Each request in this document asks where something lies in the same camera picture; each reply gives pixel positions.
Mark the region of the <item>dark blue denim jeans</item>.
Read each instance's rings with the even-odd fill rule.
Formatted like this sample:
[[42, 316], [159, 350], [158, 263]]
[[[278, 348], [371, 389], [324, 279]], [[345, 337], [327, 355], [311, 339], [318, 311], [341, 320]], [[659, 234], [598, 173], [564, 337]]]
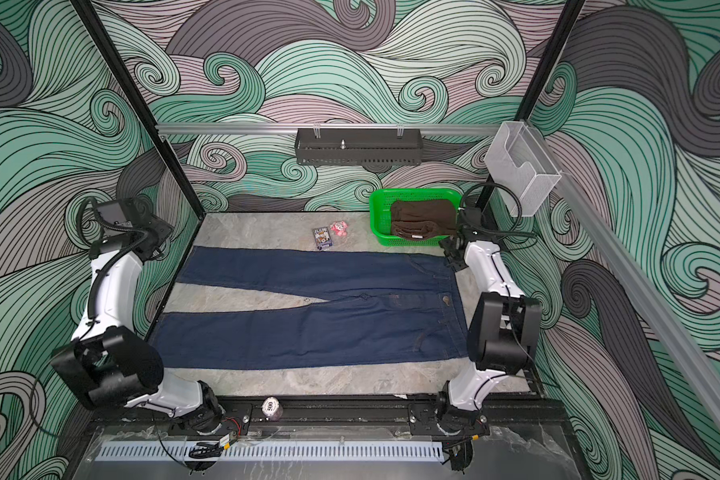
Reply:
[[276, 310], [167, 313], [150, 336], [167, 368], [275, 370], [467, 355], [456, 276], [442, 257], [197, 247], [179, 280], [314, 301]]

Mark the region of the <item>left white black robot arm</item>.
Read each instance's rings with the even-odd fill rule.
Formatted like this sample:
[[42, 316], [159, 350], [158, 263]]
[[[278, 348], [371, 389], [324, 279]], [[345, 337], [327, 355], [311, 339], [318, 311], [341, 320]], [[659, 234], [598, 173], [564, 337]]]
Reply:
[[199, 435], [217, 432], [224, 410], [211, 387], [167, 373], [157, 350], [134, 330], [139, 277], [147, 262], [162, 256], [172, 225], [139, 198], [88, 196], [76, 215], [79, 234], [87, 213], [100, 228], [97, 238], [84, 241], [91, 268], [87, 303], [69, 343], [52, 354], [52, 368], [90, 411], [140, 408]]

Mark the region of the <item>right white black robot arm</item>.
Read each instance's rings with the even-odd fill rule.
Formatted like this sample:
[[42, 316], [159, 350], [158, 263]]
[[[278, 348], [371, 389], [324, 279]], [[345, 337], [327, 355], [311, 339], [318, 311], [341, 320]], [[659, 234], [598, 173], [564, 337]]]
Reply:
[[[514, 221], [505, 230], [483, 225], [496, 190], [508, 194], [516, 207]], [[481, 408], [488, 394], [534, 362], [540, 306], [517, 286], [501, 256], [501, 243], [507, 239], [538, 239], [521, 230], [521, 222], [518, 195], [488, 180], [466, 190], [457, 208], [456, 233], [439, 242], [448, 266], [456, 272], [469, 270], [479, 293], [467, 332], [469, 363], [445, 383], [438, 398], [437, 426], [446, 436], [485, 424]]]

